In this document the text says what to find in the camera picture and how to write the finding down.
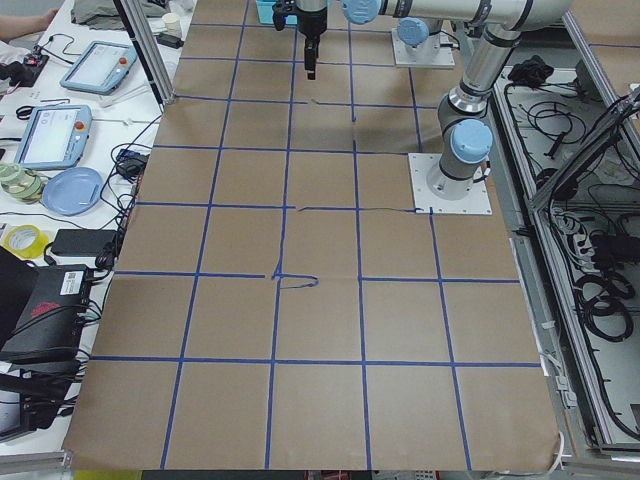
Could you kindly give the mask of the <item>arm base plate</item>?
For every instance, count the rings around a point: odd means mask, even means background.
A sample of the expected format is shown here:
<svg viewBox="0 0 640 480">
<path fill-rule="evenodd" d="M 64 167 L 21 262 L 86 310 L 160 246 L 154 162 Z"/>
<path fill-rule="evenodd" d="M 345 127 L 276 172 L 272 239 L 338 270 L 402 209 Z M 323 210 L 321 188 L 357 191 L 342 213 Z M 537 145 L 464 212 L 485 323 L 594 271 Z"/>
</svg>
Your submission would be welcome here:
<svg viewBox="0 0 640 480">
<path fill-rule="evenodd" d="M 455 67 L 450 38 L 441 32 L 430 36 L 423 43 L 411 47 L 403 42 L 396 28 L 391 30 L 395 65 L 427 69 L 449 69 Z"/>
<path fill-rule="evenodd" d="M 452 180 L 440 169 L 440 153 L 410 153 L 414 209 L 419 214 L 491 215 L 481 166 L 467 180 Z"/>
</svg>

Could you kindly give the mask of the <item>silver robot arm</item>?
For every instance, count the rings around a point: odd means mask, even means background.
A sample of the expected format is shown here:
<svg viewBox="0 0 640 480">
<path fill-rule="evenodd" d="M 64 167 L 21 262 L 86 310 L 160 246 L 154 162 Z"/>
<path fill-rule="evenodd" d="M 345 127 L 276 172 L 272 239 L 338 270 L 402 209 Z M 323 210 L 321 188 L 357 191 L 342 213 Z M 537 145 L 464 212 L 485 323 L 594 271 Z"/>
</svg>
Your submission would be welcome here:
<svg viewBox="0 0 640 480">
<path fill-rule="evenodd" d="M 404 17 L 399 20 L 397 34 L 408 52 L 435 54 L 441 47 L 442 24 L 441 19 Z"/>
<path fill-rule="evenodd" d="M 427 174 L 436 195 L 460 199 L 467 195 L 479 165 L 493 144 L 492 132 L 481 120 L 492 88 L 525 31 L 559 20 L 569 1 L 344 1 L 345 18 L 358 25 L 380 15 L 429 20 L 456 20 L 484 27 L 471 60 L 457 86 L 443 97 L 438 119 L 443 152 Z"/>
</svg>

